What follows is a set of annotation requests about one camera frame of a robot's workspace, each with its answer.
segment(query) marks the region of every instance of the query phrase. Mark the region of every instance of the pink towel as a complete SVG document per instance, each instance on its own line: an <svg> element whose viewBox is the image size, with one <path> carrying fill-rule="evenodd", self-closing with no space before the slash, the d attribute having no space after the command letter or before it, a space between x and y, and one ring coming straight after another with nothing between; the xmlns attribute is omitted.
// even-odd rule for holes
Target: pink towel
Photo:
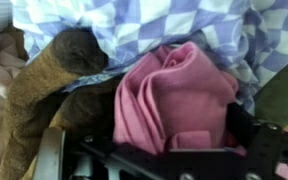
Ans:
<svg viewBox="0 0 288 180"><path fill-rule="evenodd" d="M194 43L160 47L145 55L118 87L114 141L152 154L223 147L226 108L237 89L237 81Z"/></svg>

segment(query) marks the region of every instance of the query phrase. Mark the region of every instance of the checkered blanket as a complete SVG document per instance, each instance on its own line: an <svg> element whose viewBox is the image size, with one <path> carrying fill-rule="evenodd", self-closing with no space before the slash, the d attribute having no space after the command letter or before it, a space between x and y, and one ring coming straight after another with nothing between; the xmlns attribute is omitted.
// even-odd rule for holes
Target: checkered blanket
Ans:
<svg viewBox="0 0 288 180"><path fill-rule="evenodd" d="M193 41L240 84L238 99L252 112L252 96L288 64L288 0L12 0L14 26L34 57L68 27L91 28L110 58L102 74L67 87L127 72L161 44Z"/></svg>

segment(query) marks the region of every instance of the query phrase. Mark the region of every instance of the black metal frame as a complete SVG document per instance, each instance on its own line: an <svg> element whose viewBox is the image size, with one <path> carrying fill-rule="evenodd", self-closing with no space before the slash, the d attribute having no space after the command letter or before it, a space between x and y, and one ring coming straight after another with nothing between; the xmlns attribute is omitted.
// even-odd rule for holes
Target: black metal frame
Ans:
<svg viewBox="0 0 288 180"><path fill-rule="evenodd" d="M87 153L94 159L94 176L90 179L282 179L275 174L275 169L279 162L288 164L288 133L275 124L258 122L237 104L228 107L227 128L247 149L246 156L227 150L209 150L173 151L155 157L129 144L117 146L109 139L92 136L81 140L80 149L67 148L66 152L71 153L69 157L74 153ZM70 165L72 159L64 157Z"/></svg>

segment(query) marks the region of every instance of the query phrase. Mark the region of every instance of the pink fabric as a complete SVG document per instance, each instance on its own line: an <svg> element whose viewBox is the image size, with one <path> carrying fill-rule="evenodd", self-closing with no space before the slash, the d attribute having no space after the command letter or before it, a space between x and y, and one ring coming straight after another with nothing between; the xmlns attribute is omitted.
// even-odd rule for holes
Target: pink fabric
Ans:
<svg viewBox="0 0 288 180"><path fill-rule="evenodd" d="M152 154L223 147L226 107L237 89L237 81L194 43L160 47L145 55L118 87L114 141Z"/></svg>

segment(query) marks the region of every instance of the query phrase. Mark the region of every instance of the bolt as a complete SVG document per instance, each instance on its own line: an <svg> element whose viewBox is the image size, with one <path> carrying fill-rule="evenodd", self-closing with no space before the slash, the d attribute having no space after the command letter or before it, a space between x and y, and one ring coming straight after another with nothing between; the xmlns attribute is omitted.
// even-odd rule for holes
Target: bolt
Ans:
<svg viewBox="0 0 288 180"><path fill-rule="evenodd" d="M180 176L180 180L194 180L194 177L191 174L183 173Z"/></svg>
<svg viewBox="0 0 288 180"><path fill-rule="evenodd" d="M262 178L255 173L247 173L246 180L262 180Z"/></svg>
<svg viewBox="0 0 288 180"><path fill-rule="evenodd" d="M85 138L84 138L84 141L86 143L91 143L91 142L93 142L93 140L94 140L93 136L85 136Z"/></svg>
<svg viewBox="0 0 288 180"><path fill-rule="evenodd" d="M267 126L272 129L272 130L277 130L278 126L276 126L275 124L267 124Z"/></svg>

